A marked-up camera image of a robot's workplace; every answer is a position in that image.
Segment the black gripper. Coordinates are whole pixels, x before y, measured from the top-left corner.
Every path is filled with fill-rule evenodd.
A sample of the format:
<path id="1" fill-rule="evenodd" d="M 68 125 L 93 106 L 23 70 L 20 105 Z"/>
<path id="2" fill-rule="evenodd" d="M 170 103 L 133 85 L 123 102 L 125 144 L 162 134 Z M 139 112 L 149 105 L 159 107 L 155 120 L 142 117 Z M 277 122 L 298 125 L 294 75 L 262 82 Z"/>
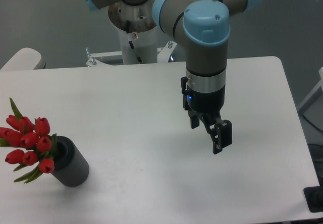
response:
<path id="1" fill-rule="evenodd" d="M 184 110 L 194 110 L 203 113 L 200 120 L 212 140 L 212 152 L 218 154 L 223 148 L 232 144 L 232 123 L 221 119 L 220 111 L 225 102 L 225 86 L 212 93 L 194 91 L 188 86 L 188 77 L 181 78 Z M 200 120 L 196 113 L 188 113 L 190 127 L 199 127 Z"/>

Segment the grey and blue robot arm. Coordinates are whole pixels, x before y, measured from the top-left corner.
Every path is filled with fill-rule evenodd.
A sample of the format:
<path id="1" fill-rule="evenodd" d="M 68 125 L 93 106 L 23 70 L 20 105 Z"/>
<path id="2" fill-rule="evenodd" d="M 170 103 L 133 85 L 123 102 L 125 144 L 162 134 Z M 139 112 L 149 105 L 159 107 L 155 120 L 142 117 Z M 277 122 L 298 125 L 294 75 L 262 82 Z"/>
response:
<path id="1" fill-rule="evenodd" d="M 203 123 L 217 154 L 232 143 L 232 124 L 220 110 L 225 100 L 230 17 L 261 0 L 85 0 L 92 10 L 108 9 L 117 29 L 123 63 L 156 63 L 156 31 L 183 47 L 183 108 L 191 128 Z"/>

